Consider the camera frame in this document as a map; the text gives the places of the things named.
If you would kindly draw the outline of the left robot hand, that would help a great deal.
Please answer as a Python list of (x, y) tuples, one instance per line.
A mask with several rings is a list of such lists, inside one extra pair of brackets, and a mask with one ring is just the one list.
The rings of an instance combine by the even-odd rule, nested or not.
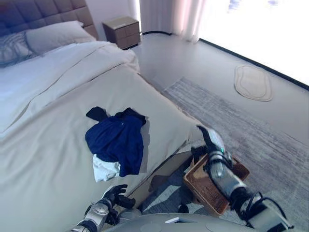
[(103, 194), (102, 199), (109, 200), (112, 207), (118, 205), (126, 209), (131, 209), (134, 207), (136, 200), (134, 198), (130, 199), (122, 195), (122, 193), (126, 193), (127, 187), (127, 184), (113, 186)]

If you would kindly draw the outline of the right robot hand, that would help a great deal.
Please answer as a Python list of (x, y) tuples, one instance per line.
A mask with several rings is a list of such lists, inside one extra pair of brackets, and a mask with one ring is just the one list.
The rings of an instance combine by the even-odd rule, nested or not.
[(195, 158), (211, 152), (219, 152), (225, 154), (225, 145), (221, 136), (213, 129), (207, 129), (203, 126), (197, 126), (202, 132), (205, 144), (199, 147), (191, 147), (191, 153)]

